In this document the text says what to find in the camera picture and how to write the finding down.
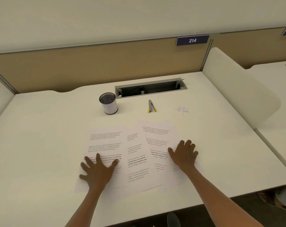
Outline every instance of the cubicle partition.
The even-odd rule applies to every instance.
[[[207,43],[187,46],[166,38],[0,54],[0,76],[17,93],[66,92],[85,85],[196,72],[213,47],[250,68],[286,61],[284,30],[213,33]]]

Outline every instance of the left hand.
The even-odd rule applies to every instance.
[[[79,175],[79,177],[87,181],[89,189],[97,189],[102,192],[106,184],[110,181],[112,174],[119,160],[115,159],[111,166],[106,167],[101,161],[100,154],[96,155],[96,164],[89,159],[89,157],[84,157],[88,166],[85,163],[81,163],[82,169],[87,173],[87,175]]]

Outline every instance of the forearm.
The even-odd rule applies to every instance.
[[[187,176],[200,195],[216,227],[262,226],[201,175],[197,169],[193,168]]]
[[[90,226],[98,199],[102,193],[100,189],[90,189],[83,202],[76,210],[65,227],[87,227]]]

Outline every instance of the adjacent desk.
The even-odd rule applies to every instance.
[[[259,64],[247,71],[281,98],[281,108],[256,132],[286,166],[286,62]]]
[[[117,99],[106,115],[98,101],[114,86],[184,78],[187,90]],[[148,100],[157,108],[148,113]],[[187,107],[183,114],[175,109]],[[229,197],[286,184],[286,168],[202,72],[85,86],[71,92],[16,95],[0,117],[0,226],[64,226],[85,194],[74,186],[87,130],[168,119],[199,151],[206,176]],[[102,227],[202,204],[189,180],[104,204],[92,226]]]

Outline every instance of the pen holder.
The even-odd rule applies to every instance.
[[[112,115],[118,111],[118,105],[116,102],[116,95],[111,92],[102,94],[99,97],[100,103],[102,103],[103,110],[106,114]]]

